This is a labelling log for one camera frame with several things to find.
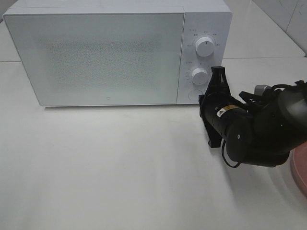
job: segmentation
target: white countertop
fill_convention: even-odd
[[[224,58],[304,57],[305,53],[252,0],[225,0],[233,12]],[[19,61],[0,23],[0,62]]]
[[[233,95],[306,80],[307,58],[226,59]],[[0,63],[0,229],[305,230],[287,164],[227,168],[189,106],[43,108]]]

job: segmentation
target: frosted glass panel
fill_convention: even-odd
[[[7,16],[41,105],[177,101],[183,14]]]

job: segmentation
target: yellow warning sticker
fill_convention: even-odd
[[[227,106],[221,108],[221,109],[216,113],[216,115],[217,115],[218,117],[221,117],[226,111],[231,110],[231,109],[236,109],[236,108],[240,108],[240,107],[239,107],[239,106],[236,106],[236,105],[234,105],[234,104],[227,105]]]

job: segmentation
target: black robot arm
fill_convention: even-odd
[[[211,148],[224,145],[235,162],[274,167],[290,150],[307,141],[307,82],[295,86],[256,86],[231,96],[224,67],[212,67],[212,78],[199,96],[200,116]]]

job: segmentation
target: power knob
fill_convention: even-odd
[[[195,85],[203,85],[209,79],[207,71],[203,68],[194,69],[191,73],[191,76],[193,84]]]
[[[214,41],[208,37],[201,37],[195,43],[196,52],[201,57],[207,57],[214,51]]]

